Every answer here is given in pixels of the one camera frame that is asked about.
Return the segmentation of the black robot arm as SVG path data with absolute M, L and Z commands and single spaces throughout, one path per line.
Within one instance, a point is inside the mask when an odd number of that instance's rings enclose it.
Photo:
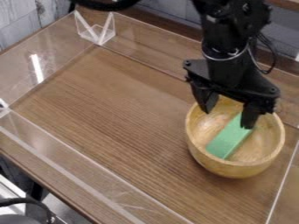
M 187 59 L 185 80 L 203 112 L 224 95 L 243 103 L 239 126 L 255 127 L 257 118 L 275 112 L 280 90 L 256 61 L 257 43 L 272 47 L 261 33 L 269 23 L 265 0 L 191 0 L 200 15 L 201 59 Z

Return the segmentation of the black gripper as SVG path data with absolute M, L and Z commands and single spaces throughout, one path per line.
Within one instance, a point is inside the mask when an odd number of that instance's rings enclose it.
M 187 59 L 183 69 L 193 98 L 205 114 L 212 111 L 219 95 L 244 104 L 240 127 L 247 130 L 255 127 L 263 114 L 275 112 L 280 90 L 257 68 L 253 47 L 223 58 L 207 55 L 203 59 Z

